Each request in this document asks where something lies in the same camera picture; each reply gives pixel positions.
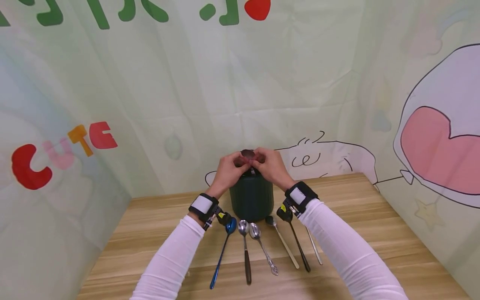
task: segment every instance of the red heart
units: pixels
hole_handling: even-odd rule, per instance
[[[400,137],[413,171],[424,180],[465,194],[480,194],[480,136],[451,137],[450,120],[430,107],[408,119]]]
[[[270,0],[248,0],[245,3],[245,11],[254,20],[263,21],[270,12]]]

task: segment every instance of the black-handled spoon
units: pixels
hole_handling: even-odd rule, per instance
[[[279,216],[285,222],[288,222],[290,224],[290,228],[292,228],[293,236],[295,237],[295,240],[297,241],[297,246],[299,247],[299,250],[300,250],[300,255],[301,255],[301,259],[303,260],[303,265],[305,266],[305,269],[307,270],[307,272],[310,272],[310,265],[308,264],[305,254],[303,253],[303,250],[300,246],[299,239],[297,238],[297,234],[295,233],[295,229],[293,228],[293,225],[292,225],[292,218],[293,218],[292,211],[287,209],[284,205],[282,205],[279,209],[277,209],[276,215]]]
[[[245,249],[245,277],[247,278],[247,284],[252,284],[252,271],[250,269],[250,257],[248,256],[247,250],[247,232],[249,232],[249,224],[246,220],[240,220],[239,222],[239,232],[243,235],[243,247]]]

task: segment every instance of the wooden table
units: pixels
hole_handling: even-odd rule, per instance
[[[402,284],[410,300],[469,299],[443,266],[427,250],[405,222],[362,174],[306,181],[321,199],[349,223],[381,256]],[[78,300],[127,300],[140,275],[169,236],[197,192],[133,199],[85,281]],[[283,201],[281,190],[274,189],[275,209]],[[229,195],[220,199],[221,207],[231,210]],[[307,273],[289,225],[281,220],[279,230],[296,256],[295,269],[275,229],[259,223],[262,242],[277,265],[279,276],[270,268],[258,242],[247,240],[252,265],[252,285],[245,283],[243,239],[230,236],[213,290],[209,289],[225,229],[217,222],[210,228],[197,250],[178,299],[351,299],[327,257],[320,253],[320,266],[305,227],[294,220],[294,227],[312,268]]]

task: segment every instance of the orange letter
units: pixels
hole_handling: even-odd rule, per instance
[[[36,152],[32,144],[23,145],[12,154],[12,171],[18,182],[30,190],[44,187],[52,179],[52,170],[45,167],[40,172],[30,168],[30,162]]]
[[[111,149],[118,147],[117,142],[110,133],[103,133],[110,130],[107,122],[90,124],[90,141],[97,149]]]
[[[82,145],[85,151],[85,154],[87,156],[92,156],[93,155],[92,149],[90,149],[90,146],[87,144],[87,141],[84,139],[86,135],[87,135],[87,131],[85,130],[85,126],[83,125],[78,125],[68,133],[68,137],[70,138],[72,143],[76,144],[80,142],[80,144]]]

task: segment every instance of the dark green jar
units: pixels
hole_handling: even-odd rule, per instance
[[[230,188],[233,212],[240,220],[258,222],[273,211],[273,184],[255,170],[245,172]]]

